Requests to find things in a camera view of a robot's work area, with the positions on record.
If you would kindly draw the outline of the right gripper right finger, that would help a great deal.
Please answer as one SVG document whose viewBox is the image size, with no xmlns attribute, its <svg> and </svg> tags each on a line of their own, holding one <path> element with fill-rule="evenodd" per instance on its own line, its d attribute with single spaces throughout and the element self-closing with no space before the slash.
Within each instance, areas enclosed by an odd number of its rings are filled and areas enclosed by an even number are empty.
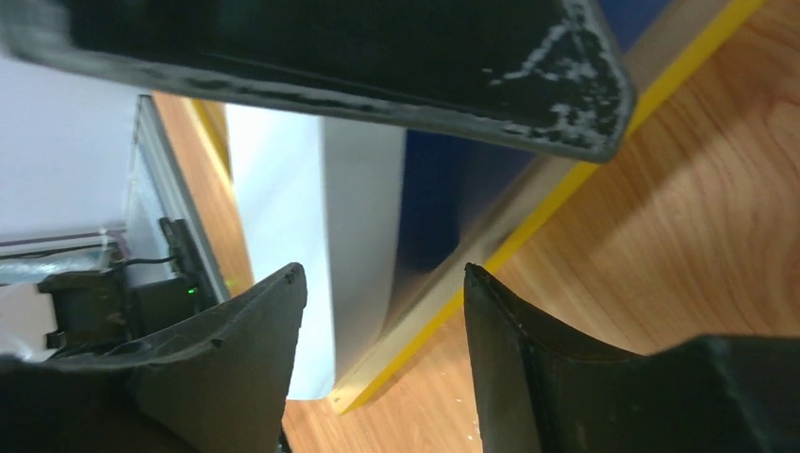
<svg viewBox="0 0 800 453">
<path fill-rule="evenodd" d="M 464 315 L 487 452 L 795 452 L 799 342 L 604 343 L 467 264 Z"/>
</svg>

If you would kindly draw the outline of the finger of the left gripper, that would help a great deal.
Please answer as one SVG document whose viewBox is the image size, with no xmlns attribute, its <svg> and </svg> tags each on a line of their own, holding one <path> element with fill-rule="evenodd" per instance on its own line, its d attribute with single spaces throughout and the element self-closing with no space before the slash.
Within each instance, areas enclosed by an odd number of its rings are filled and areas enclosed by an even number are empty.
<svg viewBox="0 0 800 453">
<path fill-rule="evenodd" d="M 594 1 L 5 1 L 1 48 L 162 92 L 595 163 L 637 100 Z"/>
</svg>

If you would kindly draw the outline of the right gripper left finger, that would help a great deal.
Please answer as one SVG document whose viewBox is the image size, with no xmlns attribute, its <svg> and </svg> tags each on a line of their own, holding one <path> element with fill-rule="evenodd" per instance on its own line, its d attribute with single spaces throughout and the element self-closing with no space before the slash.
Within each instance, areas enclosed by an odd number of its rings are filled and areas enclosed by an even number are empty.
<svg viewBox="0 0 800 453">
<path fill-rule="evenodd" d="M 1 359 L 5 452 L 287 452 L 302 265 L 110 350 Z"/>
</svg>

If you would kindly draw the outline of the yellow wooden picture frame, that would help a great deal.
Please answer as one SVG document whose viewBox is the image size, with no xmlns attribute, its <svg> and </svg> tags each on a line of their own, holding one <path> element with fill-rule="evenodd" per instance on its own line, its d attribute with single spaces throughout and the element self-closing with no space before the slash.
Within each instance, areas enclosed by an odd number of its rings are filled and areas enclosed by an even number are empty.
<svg viewBox="0 0 800 453">
<path fill-rule="evenodd" d="M 625 132 L 635 130 L 747 20 L 756 1 L 662 1 L 665 10 L 624 54 L 637 91 Z M 227 105 L 192 100 L 199 147 L 183 155 L 181 169 L 200 209 L 225 278 L 238 294 L 256 278 L 234 194 Z M 393 292 L 376 339 L 334 382 L 328 399 L 338 412 L 361 405 L 454 311 L 463 262 L 495 269 L 594 172 L 594 165 L 541 154 L 514 177 L 467 229 L 465 243 L 434 271 L 407 277 Z"/>
</svg>

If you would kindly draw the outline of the sunset landscape photo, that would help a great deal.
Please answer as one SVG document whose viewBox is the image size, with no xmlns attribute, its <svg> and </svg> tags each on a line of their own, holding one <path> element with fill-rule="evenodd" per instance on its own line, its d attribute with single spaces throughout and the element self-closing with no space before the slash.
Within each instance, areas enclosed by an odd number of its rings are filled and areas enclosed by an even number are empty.
<svg viewBox="0 0 800 453">
<path fill-rule="evenodd" d="M 594 1 L 629 52 L 662 1 Z M 292 399 L 326 396 L 376 339 L 393 292 L 439 268 L 544 154 L 421 129 L 247 105 L 225 108 L 234 194 L 256 278 L 308 279 Z"/>
</svg>

